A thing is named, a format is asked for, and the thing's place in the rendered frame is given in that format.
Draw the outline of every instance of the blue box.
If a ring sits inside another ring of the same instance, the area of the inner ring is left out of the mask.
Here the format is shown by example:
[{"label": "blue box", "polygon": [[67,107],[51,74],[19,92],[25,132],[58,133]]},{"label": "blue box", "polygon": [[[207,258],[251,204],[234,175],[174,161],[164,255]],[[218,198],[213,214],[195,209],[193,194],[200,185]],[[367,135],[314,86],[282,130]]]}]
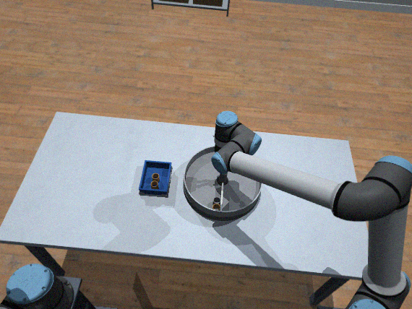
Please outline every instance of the blue box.
[{"label": "blue box", "polygon": [[[171,162],[145,160],[142,178],[140,179],[140,193],[161,196],[167,195],[169,191],[169,185],[171,182],[171,171]],[[150,185],[152,183],[152,175],[154,173],[159,174],[159,189],[152,189]]]}]

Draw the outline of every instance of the table leg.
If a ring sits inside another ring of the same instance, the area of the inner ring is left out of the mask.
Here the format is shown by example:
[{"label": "table leg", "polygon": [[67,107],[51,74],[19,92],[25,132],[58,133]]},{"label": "table leg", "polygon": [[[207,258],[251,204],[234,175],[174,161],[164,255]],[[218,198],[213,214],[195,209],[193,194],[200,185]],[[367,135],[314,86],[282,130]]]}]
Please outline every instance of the table leg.
[{"label": "table leg", "polygon": [[349,279],[330,278],[310,297],[311,306],[319,305],[326,297],[331,295],[339,287],[343,286]]},{"label": "table leg", "polygon": [[25,246],[44,266],[48,267],[55,276],[64,276],[64,270],[56,262],[53,256],[43,247]]}]

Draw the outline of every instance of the brown cylindrical object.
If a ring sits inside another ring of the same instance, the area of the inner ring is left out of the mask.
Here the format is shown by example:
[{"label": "brown cylindrical object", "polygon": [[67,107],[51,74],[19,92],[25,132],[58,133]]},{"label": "brown cylindrical object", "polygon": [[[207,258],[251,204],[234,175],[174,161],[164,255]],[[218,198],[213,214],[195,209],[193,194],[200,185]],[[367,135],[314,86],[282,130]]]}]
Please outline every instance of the brown cylindrical object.
[{"label": "brown cylindrical object", "polygon": [[150,187],[152,189],[159,189],[159,183],[157,181],[152,181],[152,183],[150,184]]},{"label": "brown cylindrical object", "polygon": [[152,180],[153,180],[153,181],[157,181],[157,182],[159,183],[159,182],[160,182],[160,176],[159,176],[159,174],[154,173],[154,174],[152,175]]}]

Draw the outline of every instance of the white table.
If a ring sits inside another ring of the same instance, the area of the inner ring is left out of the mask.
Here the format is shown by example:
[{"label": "white table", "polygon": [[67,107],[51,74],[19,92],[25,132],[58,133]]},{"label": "white table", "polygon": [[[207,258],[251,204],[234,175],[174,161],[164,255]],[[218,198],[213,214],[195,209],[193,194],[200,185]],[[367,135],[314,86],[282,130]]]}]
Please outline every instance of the white table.
[{"label": "white table", "polygon": [[[347,141],[257,133],[262,145],[255,156],[356,181]],[[184,171],[194,154],[214,145],[213,134],[214,127],[56,113],[1,224],[0,241],[26,245],[57,272],[45,247],[361,279],[365,222],[338,219],[266,185],[254,210],[230,224],[198,215],[184,197]],[[145,160],[172,162],[168,197],[139,195]]]}]

